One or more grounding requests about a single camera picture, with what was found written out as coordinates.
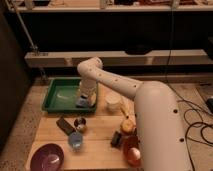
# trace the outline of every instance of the black cable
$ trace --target black cable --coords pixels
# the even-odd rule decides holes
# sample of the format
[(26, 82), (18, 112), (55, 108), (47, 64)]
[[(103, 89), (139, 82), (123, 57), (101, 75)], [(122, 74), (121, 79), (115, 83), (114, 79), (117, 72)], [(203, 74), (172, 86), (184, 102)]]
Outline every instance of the black cable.
[[(183, 114), (183, 118), (184, 118), (185, 122), (186, 122), (188, 125), (191, 125), (192, 123), (190, 123), (190, 122), (188, 121), (188, 119), (187, 119), (187, 117), (186, 117), (186, 114), (187, 114), (189, 111), (195, 111), (195, 110), (196, 110), (196, 112), (197, 112), (197, 111), (202, 112), (200, 109), (187, 109), (187, 110), (184, 112), (184, 114)], [(198, 114), (198, 116), (199, 116), (199, 118), (200, 118), (200, 122), (203, 122), (203, 117), (201, 116), (201, 114), (200, 114), (199, 112), (197, 112), (197, 114)]]
[(189, 101), (189, 100), (185, 100), (185, 99), (184, 99), (184, 100), (178, 100), (178, 102), (191, 103), (192, 105), (198, 107), (203, 113), (208, 114), (208, 115), (210, 115), (210, 116), (213, 116), (212, 113), (206, 111), (204, 108), (202, 108), (201, 106), (199, 106), (198, 104), (196, 104), (196, 103), (194, 103), (194, 102), (192, 102), (192, 101)]
[(211, 125), (206, 124), (203, 128), (201, 128), (201, 130), (200, 130), (200, 136), (202, 137), (202, 139), (203, 139), (206, 143), (213, 145), (213, 142), (212, 142), (212, 141), (209, 141), (209, 140), (204, 136), (204, 130), (205, 130), (206, 128), (211, 128), (211, 129), (213, 130), (213, 125), (212, 125), (212, 124), (211, 124)]
[[(201, 128), (202, 130), (202, 133), (201, 133), (201, 130), (200, 130), (200, 136), (201, 138), (203, 139), (203, 141), (199, 141), (199, 140), (196, 140), (194, 138), (191, 138), (191, 137), (188, 137), (188, 134), (189, 134), (189, 131), (192, 127), (195, 127), (196, 125), (202, 125), (204, 126), (203, 128)], [(209, 140), (207, 140), (207, 138), (204, 137), (204, 134), (203, 134), (203, 131), (206, 129), (206, 128), (212, 128), (213, 129), (213, 125), (212, 124), (207, 124), (205, 122), (194, 122), (192, 123), (191, 125), (189, 125), (189, 127), (187, 128), (186, 130), (186, 133), (185, 133), (185, 139), (187, 140), (191, 140), (191, 141), (194, 141), (196, 143), (200, 143), (200, 144), (204, 144), (204, 145), (207, 145), (207, 146), (210, 146), (210, 147), (213, 147), (213, 142), (210, 142)]]

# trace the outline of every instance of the cable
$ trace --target cable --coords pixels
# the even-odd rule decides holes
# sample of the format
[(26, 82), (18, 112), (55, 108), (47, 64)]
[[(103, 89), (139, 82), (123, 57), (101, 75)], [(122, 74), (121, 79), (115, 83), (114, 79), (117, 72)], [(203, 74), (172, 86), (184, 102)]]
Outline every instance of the cable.
[[(183, 114), (183, 117), (184, 117), (184, 120), (185, 120), (185, 122), (188, 124), (188, 125), (191, 125), (192, 123), (190, 123), (189, 121), (188, 121), (188, 119), (186, 118), (186, 114), (189, 112), (189, 111), (194, 111), (195, 109), (187, 109), (185, 112), (184, 112), (184, 114)], [(200, 118), (200, 122), (203, 122), (203, 117), (201, 116), (201, 114), (199, 113), (199, 112), (197, 112), (197, 114), (198, 114), (198, 116), (199, 116), (199, 118)]]
[[(202, 125), (203, 127), (200, 129), (200, 136), (202, 138), (202, 140), (204, 141), (199, 141), (199, 140), (196, 140), (194, 138), (191, 138), (191, 137), (188, 137), (188, 134), (189, 134), (189, 131), (192, 127), (195, 127), (195, 125)], [(191, 140), (191, 141), (194, 141), (196, 143), (200, 143), (200, 144), (204, 144), (204, 145), (207, 145), (209, 147), (213, 147), (213, 142), (209, 141), (203, 134), (203, 131), (206, 129), (206, 128), (211, 128), (213, 129), (213, 124), (207, 124), (205, 122), (194, 122), (192, 123), (191, 125), (189, 125), (189, 127), (187, 128), (186, 130), (186, 133), (185, 133), (185, 139), (187, 140)]]

